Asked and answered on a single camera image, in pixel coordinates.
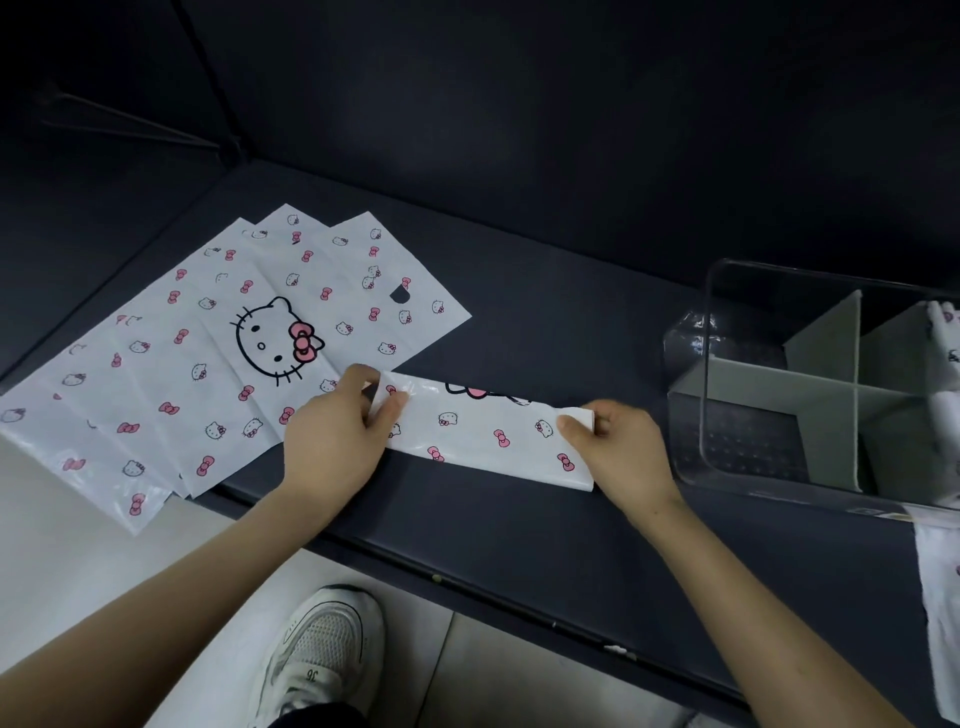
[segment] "sneaker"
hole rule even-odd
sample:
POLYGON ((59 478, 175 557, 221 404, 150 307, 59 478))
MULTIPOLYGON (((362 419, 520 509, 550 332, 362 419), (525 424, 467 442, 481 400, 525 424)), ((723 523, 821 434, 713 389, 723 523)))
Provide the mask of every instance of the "sneaker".
POLYGON ((290 711, 345 702, 370 711, 383 668, 380 605, 344 584, 304 601, 279 633, 251 698, 250 728, 265 728, 290 711))

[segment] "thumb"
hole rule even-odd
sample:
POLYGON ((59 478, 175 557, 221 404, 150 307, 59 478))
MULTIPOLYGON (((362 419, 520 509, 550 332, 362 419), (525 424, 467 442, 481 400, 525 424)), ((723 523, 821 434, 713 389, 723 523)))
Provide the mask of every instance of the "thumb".
POLYGON ((569 415, 558 417, 557 427, 560 428, 560 434, 564 436, 564 439, 586 459, 596 444, 596 435, 590 432, 583 423, 569 415))
POLYGON ((373 438, 378 443, 387 439, 390 430, 394 428, 394 423, 400 419, 403 405, 407 403, 408 399, 410 399, 410 395, 406 392, 397 392, 390 395, 377 410, 372 422, 367 423, 367 431, 373 433, 373 438))

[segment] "clear plastic box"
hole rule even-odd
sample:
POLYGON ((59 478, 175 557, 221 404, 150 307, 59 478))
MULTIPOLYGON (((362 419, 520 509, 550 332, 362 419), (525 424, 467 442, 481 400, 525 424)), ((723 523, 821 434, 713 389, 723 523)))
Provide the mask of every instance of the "clear plastic box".
POLYGON ((960 524, 926 407, 925 302, 960 294, 721 260, 664 336, 686 483, 960 524))

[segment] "shelf surface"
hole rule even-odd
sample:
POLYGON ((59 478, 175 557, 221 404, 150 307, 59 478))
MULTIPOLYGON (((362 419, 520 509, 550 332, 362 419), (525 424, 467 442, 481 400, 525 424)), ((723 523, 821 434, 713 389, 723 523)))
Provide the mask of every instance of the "shelf surface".
MULTIPOLYGON (((177 194, 159 188, 153 204, 177 194)), ((402 372, 558 406, 613 397, 648 408, 666 430, 661 339, 699 305, 697 291, 262 161, 233 170, 192 206, 184 204, 176 222, 12 379, 236 217, 257 220, 284 202, 327 224, 372 211, 473 314, 402 372)), ((109 226, 85 236, 91 250, 74 256, 75 267, 87 279, 102 278, 110 263, 95 250, 109 251, 131 236, 109 226)), ((141 242, 147 239, 144 231, 141 242)), ((6 240, 13 251, 5 248, 8 259, 16 260, 17 244, 6 240)), ((12 302, 6 306, 26 319, 21 326, 37 330, 70 309, 63 302, 35 315, 12 302)), ((235 517, 241 501, 262 497, 281 474, 276 448, 202 502, 235 517)), ((757 577, 908 717, 937 724, 909 525, 702 489, 684 492, 757 577)), ((599 491, 584 494, 387 452, 369 486, 312 547, 641 687, 712 706, 715 714, 726 705, 723 716, 731 722, 746 718, 736 708, 730 674, 672 576, 599 491), (422 577, 431 573, 443 585, 422 577), (636 654, 637 664, 592 643, 622 645, 636 654), (687 692, 670 692, 674 683, 687 692), (714 702, 704 703, 698 691, 714 702)))

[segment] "finger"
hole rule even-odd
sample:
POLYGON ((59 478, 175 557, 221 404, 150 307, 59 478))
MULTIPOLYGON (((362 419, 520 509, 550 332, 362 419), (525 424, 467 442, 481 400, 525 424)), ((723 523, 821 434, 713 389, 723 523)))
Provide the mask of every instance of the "finger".
POLYGON ((584 405, 584 409, 593 410, 597 417, 608 422, 613 422, 620 413, 630 408, 630 405, 617 400, 594 400, 584 405))
POLYGON ((564 439, 586 458, 596 441, 593 433, 569 415, 561 415, 557 418, 557 428, 564 439))
POLYGON ((372 402, 367 399, 367 396, 362 392, 359 395, 360 398, 360 416, 363 418, 363 421, 367 421, 367 416, 370 414, 370 405, 372 402))
POLYGON ((379 442, 386 442, 387 435, 394 428, 394 423, 400 419, 400 413, 403 411, 403 405, 410 399, 406 392, 396 392, 390 395, 380 405, 380 409, 373 415, 373 419, 367 423, 367 431, 372 433, 373 438, 379 442))
POLYGON ((337 392, 360 392, 367 384, 380 381, 380 373, 366 364, 350 364, 337 383, 337 392))

